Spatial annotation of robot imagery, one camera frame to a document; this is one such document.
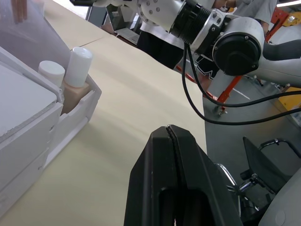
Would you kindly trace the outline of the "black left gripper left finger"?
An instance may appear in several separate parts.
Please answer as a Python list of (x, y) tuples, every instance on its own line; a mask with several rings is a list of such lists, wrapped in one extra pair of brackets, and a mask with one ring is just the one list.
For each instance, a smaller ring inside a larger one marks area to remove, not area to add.
[(173, 141), (166, 127), (150, 137), (129, 178), (126, 226), (172, 226), (178, 189)]

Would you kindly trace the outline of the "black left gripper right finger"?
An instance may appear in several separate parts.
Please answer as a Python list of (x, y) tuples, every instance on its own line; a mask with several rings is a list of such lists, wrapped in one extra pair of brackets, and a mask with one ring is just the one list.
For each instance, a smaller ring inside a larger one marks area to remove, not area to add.
[(167, 127), (179, 172), (178, 226), (238, 226), (240, 216), (220, 170), (194, 136), (175, 125)]

